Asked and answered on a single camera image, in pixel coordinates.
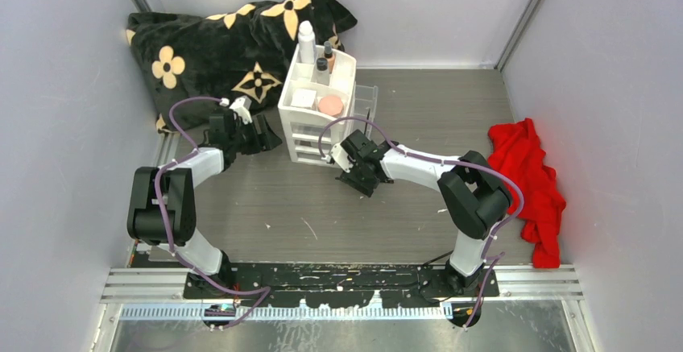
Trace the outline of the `small cream box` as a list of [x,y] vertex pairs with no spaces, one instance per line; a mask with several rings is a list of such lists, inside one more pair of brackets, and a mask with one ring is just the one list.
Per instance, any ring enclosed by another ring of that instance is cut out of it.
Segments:
[[314,89],[295,89],[292,93],[290,106],[315,110],[317,91]]

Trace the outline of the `white plastic drawer organizer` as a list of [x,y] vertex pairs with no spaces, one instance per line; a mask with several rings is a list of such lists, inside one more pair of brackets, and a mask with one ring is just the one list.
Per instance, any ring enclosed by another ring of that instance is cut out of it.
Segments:
[[[350,116],[356,84],[356,59],[339,50],[334,50],[334,54],[336,62],[330,73],[329,85],[319,85],[313,80],[315,64],[300,62],[299,47],[295,48],[292,55],[292,62],[278,102],[278,111],[289,158],[294,163],[325,167],[327,163],[322,158],[318,145],[321,144],[323,149],[328,151],[350,132],[351,122],[349,121],[340,121],[326,130],[325,126],[337,118],[322,114],[317,110],[321,97],[334,95],[344,101],[345,109],[341,116]],[[290,106],[292,93],[299,88],[317,91],[315,110]]]

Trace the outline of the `black cap clear bottle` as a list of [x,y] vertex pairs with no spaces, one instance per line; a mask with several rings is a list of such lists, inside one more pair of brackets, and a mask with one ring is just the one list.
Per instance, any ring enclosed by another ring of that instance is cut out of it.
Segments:
[[326,58],[319,57],[316,59],[313,80],[319,85],[330,84],[329,64]]

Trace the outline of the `clear drawer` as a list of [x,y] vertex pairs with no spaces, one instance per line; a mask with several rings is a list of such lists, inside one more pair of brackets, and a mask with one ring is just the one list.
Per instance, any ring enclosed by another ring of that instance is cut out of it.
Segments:
[[377,86],[356,84],[354,87],[354,98],[350,115],[366,118],[367,109],[371,108],[370,120],[373,122],[375,120],[378,97],[379,88]]

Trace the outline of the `white spray bottle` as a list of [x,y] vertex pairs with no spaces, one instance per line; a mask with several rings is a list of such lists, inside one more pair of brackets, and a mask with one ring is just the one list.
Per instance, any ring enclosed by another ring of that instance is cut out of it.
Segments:
[[299,57],[302,64],[314,64],[316,54],[316,36],[313,25],[309,21],[303,21],[298,28]]

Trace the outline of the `beige foundation bottle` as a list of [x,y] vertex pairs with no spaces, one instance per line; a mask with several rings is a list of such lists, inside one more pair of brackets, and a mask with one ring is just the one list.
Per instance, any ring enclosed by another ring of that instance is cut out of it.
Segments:
[[324,42],[324,52],[323,52],[324,58],[327,61],[328,65],[328,70],[329,72],[333,71],[335,62],[336,62],[336,56],[333,51],[333,46],[329,41]]

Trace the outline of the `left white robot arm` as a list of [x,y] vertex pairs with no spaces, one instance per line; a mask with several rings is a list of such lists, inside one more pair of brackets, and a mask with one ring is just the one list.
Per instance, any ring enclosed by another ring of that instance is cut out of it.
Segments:
[[228,296],[235,278],[228,255],[197,228],[195,189],[227,170],[238,155],[271,151],[282,143],[266,117],[249,122],[232,110],[209,116],[204,137],[189,159],[166,167],[141,167],[133,176],[126,229],[129,236],[180,256],[217,298]]

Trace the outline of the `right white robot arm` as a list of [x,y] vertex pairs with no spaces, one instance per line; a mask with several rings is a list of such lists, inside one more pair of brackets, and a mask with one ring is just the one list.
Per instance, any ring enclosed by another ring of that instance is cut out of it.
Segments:
[[445,266],[448,288],[467,296],[478,286],[491,235],[514,201],[503,176],[481,154],[433,155],[392,140],[375,143],[356,130],[334,144],[325,161],[342,170],[341,182],[367,197],[379,184],[396,180],[438,191],[457,228]]

